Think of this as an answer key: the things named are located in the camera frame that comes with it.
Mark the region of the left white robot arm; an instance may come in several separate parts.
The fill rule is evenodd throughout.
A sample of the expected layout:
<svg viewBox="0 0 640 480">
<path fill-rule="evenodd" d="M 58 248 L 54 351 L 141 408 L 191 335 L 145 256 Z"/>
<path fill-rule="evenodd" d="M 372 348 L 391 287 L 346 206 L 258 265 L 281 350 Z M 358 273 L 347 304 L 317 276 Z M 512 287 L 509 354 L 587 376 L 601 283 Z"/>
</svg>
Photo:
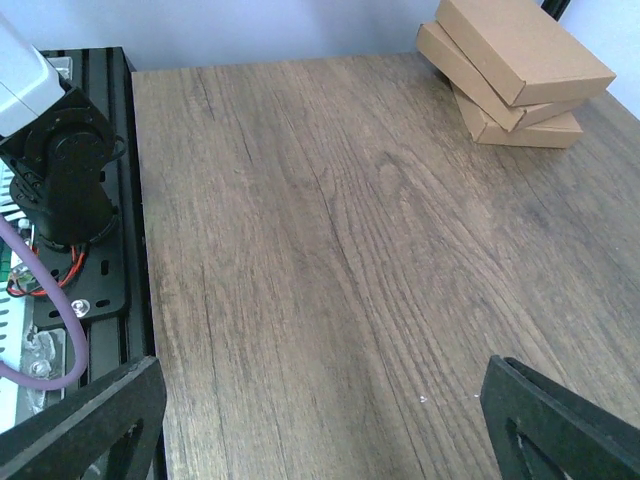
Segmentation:
<svg viewBox="0 0 640 480">
<path fill-rule="evenodd" d="M 1 21 L 1 159 L 9 191 L 52 249 L 97 243 L 116 224 L 100 182 L 120 156 L 105 115 L 7 20 Z"/>
</svg>

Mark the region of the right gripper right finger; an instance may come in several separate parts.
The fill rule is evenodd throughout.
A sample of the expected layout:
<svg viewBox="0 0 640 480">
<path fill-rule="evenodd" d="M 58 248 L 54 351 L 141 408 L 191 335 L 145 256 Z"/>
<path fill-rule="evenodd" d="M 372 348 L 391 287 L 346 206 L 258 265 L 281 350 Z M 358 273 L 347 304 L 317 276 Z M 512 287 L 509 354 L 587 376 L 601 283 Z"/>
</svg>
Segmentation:
<svg viewBox="0 0 640 480">
<path fill-rule="evenodd" d="M 480 403 L 503 479 L 637 479 L 639 429 L 511 357 Z"/>
</svg>

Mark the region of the black aluminium frame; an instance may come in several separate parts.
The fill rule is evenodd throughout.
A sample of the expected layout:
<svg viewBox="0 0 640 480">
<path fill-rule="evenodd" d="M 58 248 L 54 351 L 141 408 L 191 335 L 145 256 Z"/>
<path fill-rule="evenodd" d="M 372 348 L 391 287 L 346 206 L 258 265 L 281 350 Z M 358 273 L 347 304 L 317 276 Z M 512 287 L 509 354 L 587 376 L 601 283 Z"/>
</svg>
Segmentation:
<svg viewBox="0 0 640 480">
<path fill-rule="evenodd" d="M 67 284 L 72 301 L 85 301 L 80 323 L 88 365 L 66 389 L 44 395 L 45 406 L 74 398 L 126 362 L 154 353 L 150 292 L 136 138 L 131 65 L 120 46 L 46 49 L 48 60 L 71 60 L 70 83 L 80 88 L 109 122 L 115 158 L 99 182 L 112 214 L 108 230 L 84 248 L 85 260 Z"/>
</svg>

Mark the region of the folded brown cardboard box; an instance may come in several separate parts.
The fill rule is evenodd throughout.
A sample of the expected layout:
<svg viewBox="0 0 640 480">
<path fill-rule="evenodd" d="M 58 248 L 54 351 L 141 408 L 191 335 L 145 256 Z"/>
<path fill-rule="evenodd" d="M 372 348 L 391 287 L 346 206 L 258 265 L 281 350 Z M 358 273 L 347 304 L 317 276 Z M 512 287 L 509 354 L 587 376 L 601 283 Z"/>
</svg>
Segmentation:
<svg viewBox="0 0 640 480">
<path fill-rule="evenodd" d="M 488 81 L 437 23 L 422 24 L 416 47 L 450 82 L 495 119 L 503 128 L 514 128 L 520 113 L 508 106 Z"/>
</svg>

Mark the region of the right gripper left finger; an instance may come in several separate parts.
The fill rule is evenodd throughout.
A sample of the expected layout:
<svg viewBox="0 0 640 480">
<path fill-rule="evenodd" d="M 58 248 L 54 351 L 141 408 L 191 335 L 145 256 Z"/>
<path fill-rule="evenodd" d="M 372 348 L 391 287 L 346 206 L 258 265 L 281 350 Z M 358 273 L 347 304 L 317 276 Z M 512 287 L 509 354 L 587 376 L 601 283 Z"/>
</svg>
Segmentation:
<svg viewBox="0 0 640 480">
<path fill-rule="evenodd" d="M 100 457 L 106 479 L 144 479 L 167 403 L 160 361 L 130 361 L 1 434 L 3 479 L 79 479 Z"/>
</svg>

